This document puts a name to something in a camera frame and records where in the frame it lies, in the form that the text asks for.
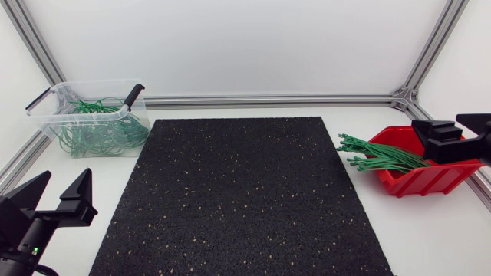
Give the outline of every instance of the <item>red plastic bin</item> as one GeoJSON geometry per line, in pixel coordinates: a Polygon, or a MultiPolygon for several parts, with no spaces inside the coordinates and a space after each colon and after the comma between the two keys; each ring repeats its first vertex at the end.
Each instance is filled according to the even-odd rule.
{"type": "MultiPolygon", "coordinates": [[[[421,156],[424,152],[423,145],[411,126],[389,126],[370,142],[398,146],[421,156]]],[[[432,166],[413,169],[408,173],[389,169],[379,170],[376,173],[385,189],[393,196],[402,197],[411,194],[425,196],[431,192],[448,194],[478,168],[484,166],[477,159],[443,165],[428,161],[432,166]]]]}

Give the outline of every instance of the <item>black handle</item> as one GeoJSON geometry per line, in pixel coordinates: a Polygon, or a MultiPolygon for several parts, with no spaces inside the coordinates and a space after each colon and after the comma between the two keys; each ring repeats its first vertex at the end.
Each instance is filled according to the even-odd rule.
{"type": "Polygon", "coordinates": [[[50,90],[50,88],[46,89],[45,92],[41,93],[41,95],[39,95],[35,100],[33,100],[25,109],[31,110],[31,107],[35,107],[35,105],[38,104],[38,101],[40,101],[41,99],[44,99],[46,97],[46,95],[48,95],[49,90],[50,90]]]}
{"type": "Polygon", "coordinates": [[[143,86],[141,84],[137,84],[137,85],[135,85],[135,87],[133,87],[133,90],[130,92],[128,97],[126,97],[126,100],[124,100],[123,104],[126,104],[128,106],[128,111],[131,111],[131,106],[133,105],[133,103],[135,102],[138,95],[140,95],[140,92],[143,89],[145,89],[145,86],[143,86]]]}

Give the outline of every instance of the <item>white wall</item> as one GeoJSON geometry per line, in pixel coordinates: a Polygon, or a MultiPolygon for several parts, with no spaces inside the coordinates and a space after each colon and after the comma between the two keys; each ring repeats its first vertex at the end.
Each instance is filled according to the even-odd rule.
{"type": "Polygon", "coordinates": [[[420,88],[436,120],[491,113],[491,1],[470,0],[420,88]]]}
{"type": "Polygon", "coordinates": [[[388,94],[447,0],[25,0],[70,81],[146,95],[388,94]]]}
{"type": "Polygon", "coordinates": [[[3,7],[0,7],[0,169],[36,131],[24,122],[25,107],[50,87],[3,7]]]}

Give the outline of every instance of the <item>speckled mat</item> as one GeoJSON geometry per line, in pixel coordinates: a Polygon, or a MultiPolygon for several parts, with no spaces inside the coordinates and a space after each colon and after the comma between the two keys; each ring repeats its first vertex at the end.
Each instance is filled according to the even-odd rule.
{"type": "Polygon", "coordinates": [[[392,275],[320,117],[158,120],[92,275],[392,275]]]}

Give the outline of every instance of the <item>green zip tie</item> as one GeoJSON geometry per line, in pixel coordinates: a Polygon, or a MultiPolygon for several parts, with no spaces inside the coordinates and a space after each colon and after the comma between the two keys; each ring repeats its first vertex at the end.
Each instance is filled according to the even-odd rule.
{"type": "MultiPolygon", "coordinates": [[[[87,103],[82,100],[72,101],[74,106],[71,113],[111,113],[119,110],[119,107],[103,105],[104,98],[87,103]]],[[[87,154],[117,156],[125,150],[133,149],[145,143],[150,132],[140,123],[140,119],[129,113],[124,118],[114,121],[67,123],[61,126],[57,133],[52,127],[51,131],[58,137],[60,147],[70,153],[72,157],[83,157],[87,154]]]]}
{"type": "Polygon", "coordinates": [[[360,158],[358,156],[353,159],[348,158],[350,165],[358,166],[358,171],[394,169],[408,173],[416,168],[431,166],[421,156],[396,146],[366,142],[347,134],[339,134],[338,136],[344,140],[341,141],[341,146],[336,150],[373,156],[373,158],[360,158]]]}

